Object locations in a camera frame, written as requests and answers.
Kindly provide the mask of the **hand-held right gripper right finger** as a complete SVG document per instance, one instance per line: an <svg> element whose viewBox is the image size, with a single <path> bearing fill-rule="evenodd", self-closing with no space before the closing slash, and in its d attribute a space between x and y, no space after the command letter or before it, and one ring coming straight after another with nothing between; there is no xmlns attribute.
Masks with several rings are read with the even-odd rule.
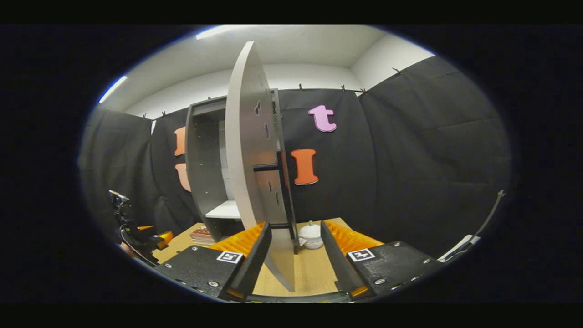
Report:
<svg viewBox="0 0 583 328"><path fill-rule="evenodd" d="M337 285L350 299L390 297L445 266L404 241L383 243L331 220L320 231Z"/></svg>

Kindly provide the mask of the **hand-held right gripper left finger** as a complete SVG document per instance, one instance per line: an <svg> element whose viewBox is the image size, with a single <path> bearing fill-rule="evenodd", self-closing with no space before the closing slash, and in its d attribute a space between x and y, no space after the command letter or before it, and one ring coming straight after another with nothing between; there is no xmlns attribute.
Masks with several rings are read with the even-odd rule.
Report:
<svg viewBox="0 0 583 328"><path fill-rule="evenodd" d="M262 222L210 247L189 246L154 270L205 297L246 302L268 255L271 235L270 225Z"/></svg>

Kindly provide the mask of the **dark grey cabinet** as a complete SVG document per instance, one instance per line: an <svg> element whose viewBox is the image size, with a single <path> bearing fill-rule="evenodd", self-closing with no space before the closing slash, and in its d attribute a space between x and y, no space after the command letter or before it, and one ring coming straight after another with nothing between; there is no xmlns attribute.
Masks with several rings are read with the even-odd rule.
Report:
<svg viewBox="0 0 583 328"><path fill-rule="evenodd" d="M256 171L257 179L275 177L276 183L267 181L264 189L273 194L279 214L285 214L279 224L290 224L293 252L297 254L296 218L286 161L286 151L281 128L279 92L271 89L271 108L274 111L274 131L277 137L276 158ZM196 102L188 108L185 127L185 161L192 198L204 224L214 241L221 241L244 228L236 206L235 187L230 178L226 156L226 101L225 96Z"/></svg>

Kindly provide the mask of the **black backdrop cloth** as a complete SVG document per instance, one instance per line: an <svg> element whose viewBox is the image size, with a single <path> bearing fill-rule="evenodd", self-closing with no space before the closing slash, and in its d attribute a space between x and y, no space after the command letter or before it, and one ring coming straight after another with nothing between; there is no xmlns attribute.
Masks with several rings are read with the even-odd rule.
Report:
<svg viewBox="0 0 583 328"><path fill-rule="evenodd" d="M440 257L485 222L508 187L511 143L492 103L465 74L433 56L364 95L279 91L287 153L315 151L315 184L291 186L298 222L340 217L381 241ZM151 120L96 110L77 164L96 220L117 238L108 192L131 202L140 226L179 234L203 211L179 182L175 130L187 109Z"/></svg>

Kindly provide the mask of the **beige cabinet door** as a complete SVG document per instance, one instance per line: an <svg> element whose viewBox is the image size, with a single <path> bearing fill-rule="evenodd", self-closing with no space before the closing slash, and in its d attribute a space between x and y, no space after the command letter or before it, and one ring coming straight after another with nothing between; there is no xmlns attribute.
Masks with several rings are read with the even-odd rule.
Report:
<svg viewBox="0 0 583 328"><path fill-rule="evenodd" d="M295 290L298 248L279 92L271 89L256 42L242 48L225 104L225 151L235 202L246 229L264 223L271 242L264 264Z"/></svg>

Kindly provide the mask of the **white ceramic pot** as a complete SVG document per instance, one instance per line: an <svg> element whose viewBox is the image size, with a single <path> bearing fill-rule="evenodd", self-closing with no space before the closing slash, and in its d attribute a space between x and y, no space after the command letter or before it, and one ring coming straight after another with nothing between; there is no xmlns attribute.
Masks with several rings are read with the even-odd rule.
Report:
<svg viewBox="0 0 583 328"><path fill-rule="evenodd" d="M306 249L315 250L323 247L321 227L319 224L309 221L298 231L298 244Z"/></svg>

